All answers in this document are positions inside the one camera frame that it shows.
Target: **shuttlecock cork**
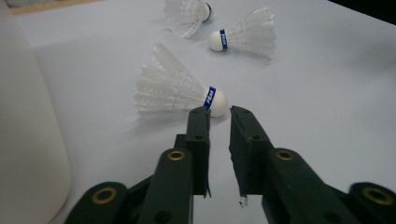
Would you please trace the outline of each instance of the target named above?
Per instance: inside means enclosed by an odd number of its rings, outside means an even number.
[[[223,91],[203,85],[162,43],[154,45],[136,87],[134,100],[140,111],[191,110],[204,106],[212,117],[217,117],[228,108]]]
[[[269,56],[276,47],[273,17],[271,8],[261,5],[229,29],[213,32],[209,37],[210,48],[214,51],[238,49]]]
[[[213,16],[212,7],[200,0],[165,0],[163,13],[172,32],[186,38]]]

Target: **blue stripe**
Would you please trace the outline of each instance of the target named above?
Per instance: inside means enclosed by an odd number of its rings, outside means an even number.
[[[228,48],[227,46],[227,36],[225,36],[225,31],[220,30],[221,44],[223,45],[223,50]]]
[[[213,100],[215,99],[216,95],[216,88],[209,87],[209,91],[207,92],[207,96],[205,99],[204,107],[206,110],[210,109],[210,106],[212,106]]]

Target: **shuttlecock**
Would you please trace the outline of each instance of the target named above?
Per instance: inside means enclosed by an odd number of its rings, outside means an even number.
[[[134,96],[140,111],[182,110],[204,106],[210,115],[222,115],[228,107],[223,91],[206,87],[162,44],[154,46],[142,66]]]
[[[181,37],[195,34],[213,15],[212,7],[201,0],[165,0],[163,12],[172,32]]]
[[[261,5],[229,29],[213,32],[209,37],[210,48],[224,51],[228,48],[271,55],[276,47],[274,13],[267,5]]]

